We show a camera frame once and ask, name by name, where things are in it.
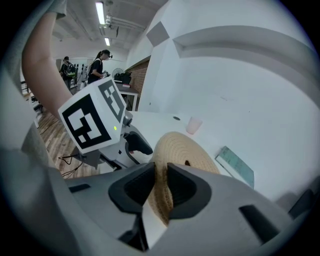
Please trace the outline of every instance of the pink cup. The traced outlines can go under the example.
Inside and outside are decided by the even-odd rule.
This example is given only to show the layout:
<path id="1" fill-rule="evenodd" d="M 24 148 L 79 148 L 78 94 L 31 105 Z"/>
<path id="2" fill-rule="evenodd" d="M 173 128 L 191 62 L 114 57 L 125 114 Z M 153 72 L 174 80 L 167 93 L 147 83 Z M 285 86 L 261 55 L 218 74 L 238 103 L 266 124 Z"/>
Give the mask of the pink cup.
<path id="1" fill-rule="evenodd" d="M 186 131 L 189 134 L 195 134 L 195 132 L 199 129 L 201 125 L 202 125 L 202 120 L 195 117 L 191 117 L 186 127 Z"/>

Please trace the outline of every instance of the straw hat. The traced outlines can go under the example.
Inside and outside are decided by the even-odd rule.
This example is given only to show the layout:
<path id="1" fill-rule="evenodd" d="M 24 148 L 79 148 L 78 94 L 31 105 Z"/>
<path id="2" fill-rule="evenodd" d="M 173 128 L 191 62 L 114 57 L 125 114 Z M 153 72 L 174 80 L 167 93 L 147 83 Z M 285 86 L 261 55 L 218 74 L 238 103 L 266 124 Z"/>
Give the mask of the straw hat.
<path id="1" fill-rule="evenodd" d="M 167 164 L 190 165 L 214 174 L 220 174 L 217 166 L 191 138 L 179 132 L 169 132 L 160 138 L 155 146 L 151 162 L 155 163 L 155 184 L 148 197 L 155 214 L 165 225 L 173 209 L 173 199 L 167 185 Z"/>

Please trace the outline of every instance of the book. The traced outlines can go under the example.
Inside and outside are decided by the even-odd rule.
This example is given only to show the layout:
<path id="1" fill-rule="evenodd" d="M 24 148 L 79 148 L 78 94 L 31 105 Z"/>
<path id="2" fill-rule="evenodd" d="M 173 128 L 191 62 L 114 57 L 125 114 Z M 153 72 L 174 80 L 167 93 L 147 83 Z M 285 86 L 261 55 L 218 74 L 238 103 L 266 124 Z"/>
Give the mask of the book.
<path id="1" fill-rule="evenodd" d="M 255 188 L 254 171 L 227 146 L 224 146 L 215 160 L 235 179 Z"/>

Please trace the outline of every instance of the woman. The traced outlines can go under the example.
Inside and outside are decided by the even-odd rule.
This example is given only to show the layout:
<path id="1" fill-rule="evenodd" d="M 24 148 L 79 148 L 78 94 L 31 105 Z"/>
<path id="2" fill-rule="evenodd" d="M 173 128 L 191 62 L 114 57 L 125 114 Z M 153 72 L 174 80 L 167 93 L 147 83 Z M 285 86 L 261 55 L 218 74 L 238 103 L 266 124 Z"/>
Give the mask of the woman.
<path id="1" fill-rule="evenodd" d="M 99 51 L 98 55 L 95 57 L 95 60 L 91 64 L 89 71 L 88 84 L 95 82 L 104 77 L 102 74 L 103 63 L 102 61 L 108 60 L 110 57 L 110 51 L 102 50 Z"/>

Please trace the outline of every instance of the brick wall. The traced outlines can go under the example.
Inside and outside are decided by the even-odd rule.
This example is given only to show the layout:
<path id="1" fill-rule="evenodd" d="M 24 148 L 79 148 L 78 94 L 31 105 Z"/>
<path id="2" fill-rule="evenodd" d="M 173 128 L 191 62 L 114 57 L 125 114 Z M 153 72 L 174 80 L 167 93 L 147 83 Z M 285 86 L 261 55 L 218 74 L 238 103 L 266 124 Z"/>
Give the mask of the brick wall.
<path id="1" fill-rule="evenodd" d="M 138 99 L 140 99 L 141 96 L 141 91 L 144 85 L 148 65 L 149 60 L 128 70 L 128 72 L 132 72 L 130 85 L 132 88 L 136 89 L 139 92 Z"/>

